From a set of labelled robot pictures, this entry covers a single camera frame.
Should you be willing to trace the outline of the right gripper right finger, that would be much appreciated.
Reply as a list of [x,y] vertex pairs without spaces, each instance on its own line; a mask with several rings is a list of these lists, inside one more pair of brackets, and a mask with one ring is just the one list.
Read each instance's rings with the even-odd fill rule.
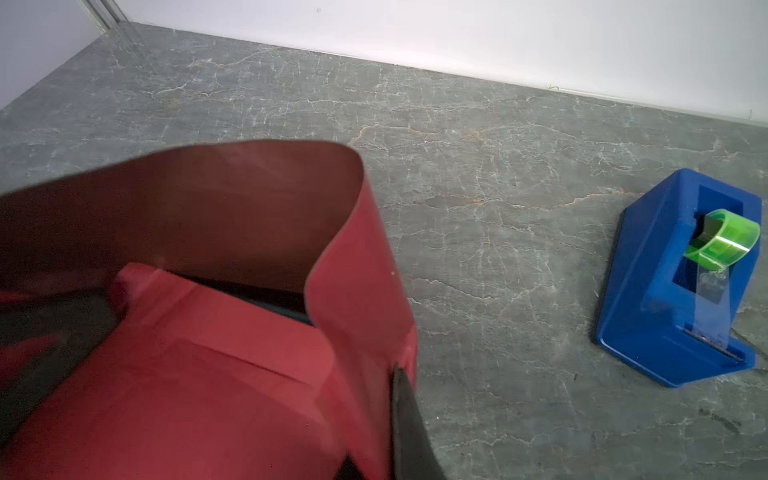
[[431,447],[407,372],[396,366],[391,387],[392,478],[446,480]]

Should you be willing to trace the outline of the dark red wrapping paper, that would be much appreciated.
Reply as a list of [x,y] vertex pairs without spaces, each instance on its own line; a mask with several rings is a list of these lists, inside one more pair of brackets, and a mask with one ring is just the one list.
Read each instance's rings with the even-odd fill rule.
[[393,479],[417,329],[354,150],[182,147],[3,195],[1,306],[86,290],[119,323],[3,478]]

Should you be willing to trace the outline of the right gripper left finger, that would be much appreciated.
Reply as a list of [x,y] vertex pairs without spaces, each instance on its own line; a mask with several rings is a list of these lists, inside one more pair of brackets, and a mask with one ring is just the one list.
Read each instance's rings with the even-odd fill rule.
[[103,291],[86,290],[1,306],[1,443],[119,323]]

